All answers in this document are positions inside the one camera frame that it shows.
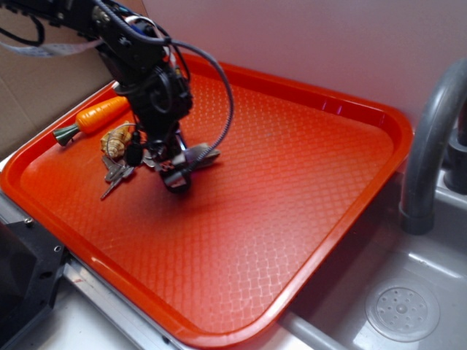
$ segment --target sink basin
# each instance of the sink basin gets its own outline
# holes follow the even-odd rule
[[[464,349],[467,197],[436,191],[435,228],[398,225],[396,174],[289,307],[347,349]]]

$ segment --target red plastic tray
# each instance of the red plastic tray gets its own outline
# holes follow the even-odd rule
[[[213,141],[227,114],[215,73],[188,61],[195,106],[189,145]],[[51,131],[27,143],[1,187],[84,263],[151,318],[195,347],[245,341],[271,324],[409,151],[396,110],[224,65],[236,116],[216,164],[169,193],[144,166],[100,201],[108,184],[99,139],[129,112],[63,148]]]

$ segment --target faucet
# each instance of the faucet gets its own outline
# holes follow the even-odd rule
[[[452,64],[435,86],[415,131],[402,184],[399,213],[407,233],[422,235],[434,226],[433,202],[443,159],[444,183],[467,194],[467,58]]]

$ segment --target cardboard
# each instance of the cardboard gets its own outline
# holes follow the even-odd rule
[[[146,13],[140,0],[121,3]],[[15,35],[36,38],[34,24],[25,16],[0,9],[0,23]],[[44,24],[46,43],[84,42],[71,29]],[[0,41],[22,46],[5,36]],[[29,58],[0,47],[0,160],[111,79],[94,49],[60,58]]]

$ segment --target sink drain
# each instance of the sink drain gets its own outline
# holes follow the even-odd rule
[[[439,320],[435,296],[423,285],[404,279],[378,284],[366,298],[371,325],[394,341],[418,341],[430,335]]]

